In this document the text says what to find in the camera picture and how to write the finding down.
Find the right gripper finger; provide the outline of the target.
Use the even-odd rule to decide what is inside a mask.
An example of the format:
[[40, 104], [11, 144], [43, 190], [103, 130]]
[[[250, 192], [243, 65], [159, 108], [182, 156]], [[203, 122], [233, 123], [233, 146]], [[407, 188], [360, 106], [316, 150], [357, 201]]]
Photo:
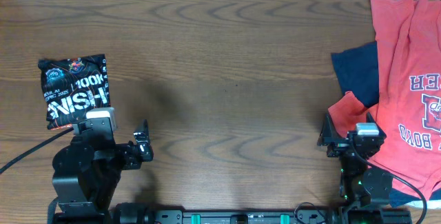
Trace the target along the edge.
[[319, 141], [335, 141], [339, 139], [340, 135], [337, 133], [334, 122], [332, 121], [331, 115], [326, 113], [325, 119], [322, 124], [322, 129], [320, 131]]
[[378, 131], [379, 130], [378, 126], [377, 126], [377, 124], [376, 124], [376, 122], [370, 112], [368, 112], [366, 114], [366, 124], [367, 124], [368, 131]]

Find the black orange patterned jersey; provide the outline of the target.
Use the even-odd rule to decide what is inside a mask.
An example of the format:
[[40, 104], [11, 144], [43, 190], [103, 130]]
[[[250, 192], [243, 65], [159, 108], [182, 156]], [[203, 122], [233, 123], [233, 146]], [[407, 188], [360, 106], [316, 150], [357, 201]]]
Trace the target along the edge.
[[41, 89], [47, 129], [68, 128], [94, 108], [111, 106], [104, 54], [73, 59], [41, 59]]

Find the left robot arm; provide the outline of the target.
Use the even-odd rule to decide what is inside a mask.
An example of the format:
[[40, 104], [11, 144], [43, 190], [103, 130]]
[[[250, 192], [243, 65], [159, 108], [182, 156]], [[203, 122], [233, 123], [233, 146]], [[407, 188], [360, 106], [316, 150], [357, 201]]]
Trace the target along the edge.
[[109, 117], [73, 124], [69, 146], [52, 160], [57, 197], [48, 207], [49, 223], [153, 224], [155, 214], [140, 203], [110, 203], [124, 170], [138, 170], [154, 158], [147, 121], [134, 131], [134, 141], [116, 143]]

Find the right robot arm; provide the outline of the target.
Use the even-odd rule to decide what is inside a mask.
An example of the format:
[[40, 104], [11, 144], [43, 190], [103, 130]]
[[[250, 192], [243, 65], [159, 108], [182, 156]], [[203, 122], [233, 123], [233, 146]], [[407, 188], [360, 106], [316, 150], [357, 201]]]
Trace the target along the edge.
[[317, 145], [327, 148], [327, 156], [339, 159], [340, 196], [346, 203], [326, 217], [326, 223], [385, 223], [382, 208], [389, 204], [392, 176], [369, 164], [369, 158], [380, 151], [386, 134], [370, 114], [345, 136], [337, 132], [327, 113]]

